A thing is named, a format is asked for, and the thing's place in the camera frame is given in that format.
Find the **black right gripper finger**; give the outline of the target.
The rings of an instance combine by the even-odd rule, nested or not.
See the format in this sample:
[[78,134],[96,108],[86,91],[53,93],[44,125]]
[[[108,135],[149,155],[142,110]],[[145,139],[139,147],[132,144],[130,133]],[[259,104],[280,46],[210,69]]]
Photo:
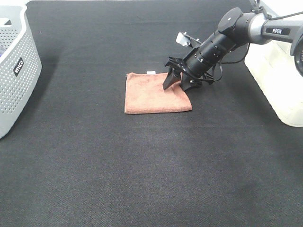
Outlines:
[[188,75],[183,75],[181,79],[181,88],[183,91],[187,91],[194,88],[200,88],[202,82],[200,80],[193,79]]

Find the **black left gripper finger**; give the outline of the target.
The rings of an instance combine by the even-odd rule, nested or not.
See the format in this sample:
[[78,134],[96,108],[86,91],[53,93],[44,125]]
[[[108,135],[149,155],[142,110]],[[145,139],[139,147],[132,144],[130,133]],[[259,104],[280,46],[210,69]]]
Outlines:
[[181,71],[175,68],[169,68],[168,75],[165,78],[162,87],[168,89],[171,85],[181,80]]

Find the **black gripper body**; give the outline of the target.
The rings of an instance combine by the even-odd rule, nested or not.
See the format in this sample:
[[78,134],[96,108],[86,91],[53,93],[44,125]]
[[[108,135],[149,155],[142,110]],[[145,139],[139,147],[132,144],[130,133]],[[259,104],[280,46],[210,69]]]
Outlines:
[[184,58],[169,57],[165,66],[178,69],[193,79],[206,81],[209,84],[214,83],[214,77],[207,75],[207,71],[214,66],[214,63],[209,63],[203,59],[201,46],[194,47]]

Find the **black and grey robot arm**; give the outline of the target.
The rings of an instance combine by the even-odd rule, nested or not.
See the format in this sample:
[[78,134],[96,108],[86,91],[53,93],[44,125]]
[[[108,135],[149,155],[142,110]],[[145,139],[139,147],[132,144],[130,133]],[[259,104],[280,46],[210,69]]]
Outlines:
[[288,16],[272,17],[258,0],[251,1],[252,11],[244,13],[238,7],[229,10],[217,29],[201,42],[186,32],[177,35],[176,42],[191,47],[184,58],[170,57],[168,75],[163,89],[180,82],[183,91],[199,88],[202,82],[214,83],[216,66],[222,67],[223,57],[243,45],[266,44],[271,40],[291,43],[290,55],[296,69],[303,72],[303,23],[288,20]]

